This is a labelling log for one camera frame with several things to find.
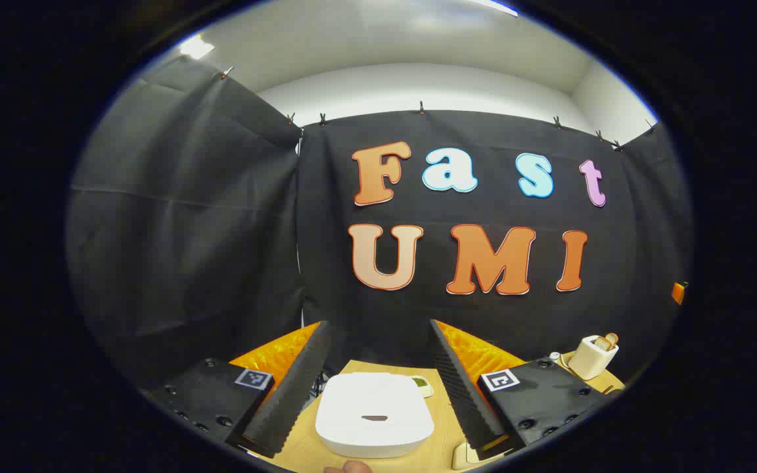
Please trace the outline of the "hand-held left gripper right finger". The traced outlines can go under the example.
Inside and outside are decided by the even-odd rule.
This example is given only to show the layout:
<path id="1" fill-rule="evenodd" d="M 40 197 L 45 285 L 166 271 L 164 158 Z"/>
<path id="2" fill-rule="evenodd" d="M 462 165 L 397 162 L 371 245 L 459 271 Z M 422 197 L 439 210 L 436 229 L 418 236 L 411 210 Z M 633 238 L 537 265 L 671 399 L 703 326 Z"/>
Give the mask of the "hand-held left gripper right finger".
<path id="1" fill-rule="evenodd" d="M 526 448 L 622 393 L 588 384 L 560 361 L 531 361 L 442 321 L 430 321 L 430 352 L 467 443 L 480 460 Z"/>

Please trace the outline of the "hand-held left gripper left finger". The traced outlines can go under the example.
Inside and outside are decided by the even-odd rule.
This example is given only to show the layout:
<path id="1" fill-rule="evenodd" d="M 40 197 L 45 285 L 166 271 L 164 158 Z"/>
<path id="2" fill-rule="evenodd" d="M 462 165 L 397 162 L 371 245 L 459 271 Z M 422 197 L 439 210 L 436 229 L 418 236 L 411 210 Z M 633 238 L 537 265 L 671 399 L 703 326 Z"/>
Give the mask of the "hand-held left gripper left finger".
<path id="1" fill-rule="evenodd" d="M 207 357 L 145 397 L 205 437 L 271 458 L 285 446 L 331 348 L 318 321 L 231 361 Z"/>

